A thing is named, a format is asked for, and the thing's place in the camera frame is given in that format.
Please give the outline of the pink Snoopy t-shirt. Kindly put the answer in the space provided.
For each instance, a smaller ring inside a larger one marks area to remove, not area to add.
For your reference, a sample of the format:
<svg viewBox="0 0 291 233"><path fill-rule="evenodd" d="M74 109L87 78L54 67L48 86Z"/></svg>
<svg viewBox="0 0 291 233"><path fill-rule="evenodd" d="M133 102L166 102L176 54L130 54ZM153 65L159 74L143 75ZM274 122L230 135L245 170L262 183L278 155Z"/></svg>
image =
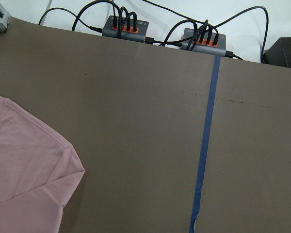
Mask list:
<svg viewBox="0 0 291 233"><path fill-rule="evenodd" d="M56 233L85 170L72 144L0 96L0 233Z"/></svg>

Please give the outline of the grey orange usb hub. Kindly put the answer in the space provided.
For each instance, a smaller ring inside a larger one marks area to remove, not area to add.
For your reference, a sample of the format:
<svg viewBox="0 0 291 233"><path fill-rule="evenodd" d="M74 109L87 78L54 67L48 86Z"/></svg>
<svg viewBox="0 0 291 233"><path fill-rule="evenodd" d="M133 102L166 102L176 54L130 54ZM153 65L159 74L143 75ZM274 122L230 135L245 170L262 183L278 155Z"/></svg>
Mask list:
<svg viewBox="0 0 291 233"><path fill-rule="evenodd" d="M138 20L135 12L119 8L119 16L109 16L102 36L144 43L149 22Z"/></svg>
<svg viewBox="0 0 291 233"><path fill-rule="evenodd" d="M181 43L180 48L187 51L225 56L226 36L218 33L209 24L200 26L198 29L198 32L195 29L184 29L184 41Z"/></svg>

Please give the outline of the black box with white label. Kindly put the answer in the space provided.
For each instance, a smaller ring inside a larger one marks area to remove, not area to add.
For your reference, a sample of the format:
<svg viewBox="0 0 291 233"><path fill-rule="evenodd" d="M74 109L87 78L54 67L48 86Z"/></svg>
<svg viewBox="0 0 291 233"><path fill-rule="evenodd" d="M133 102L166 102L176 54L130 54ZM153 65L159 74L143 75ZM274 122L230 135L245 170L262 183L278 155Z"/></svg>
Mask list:
<svg viewBox="0 0 291 233"><path fill-rule="evenodd" d="M280 37L263 55L264 63L291 68L291 37Z"/></svg>

